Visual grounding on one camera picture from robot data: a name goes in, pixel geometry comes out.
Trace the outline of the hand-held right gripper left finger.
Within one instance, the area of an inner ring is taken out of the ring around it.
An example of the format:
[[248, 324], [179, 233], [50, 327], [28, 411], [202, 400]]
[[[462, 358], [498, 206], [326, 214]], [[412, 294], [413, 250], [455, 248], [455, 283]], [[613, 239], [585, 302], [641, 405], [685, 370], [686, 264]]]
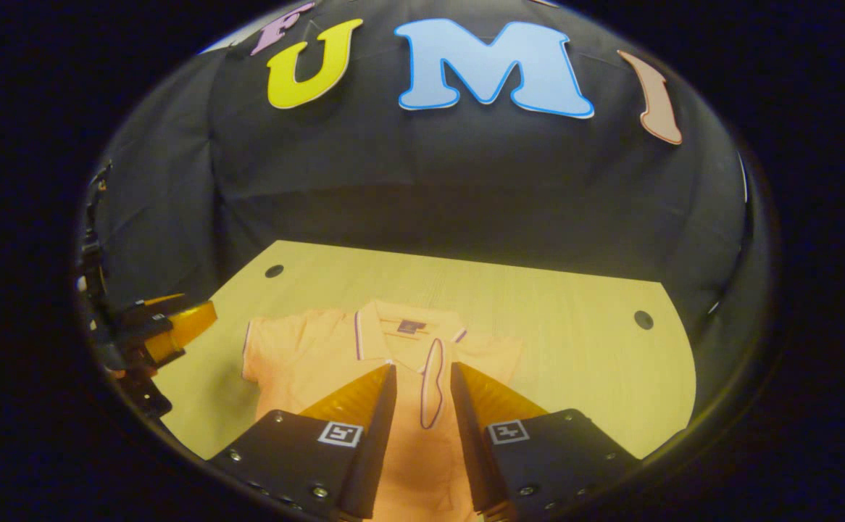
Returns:
[[209, 463], [286, 520], [369, 520], [396, 398], [380, 365], [303, 412], [271, 410]]

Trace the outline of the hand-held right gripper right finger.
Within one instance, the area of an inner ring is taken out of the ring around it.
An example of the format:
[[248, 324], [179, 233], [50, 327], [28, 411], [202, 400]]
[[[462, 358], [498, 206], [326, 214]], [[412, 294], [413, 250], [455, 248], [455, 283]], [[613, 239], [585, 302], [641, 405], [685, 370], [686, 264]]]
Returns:
[[641, 462], [576, 409], [548, 412], [474, 367], [450, 389], [473, 509], [486, 521], [565, 521], [592, 510]]

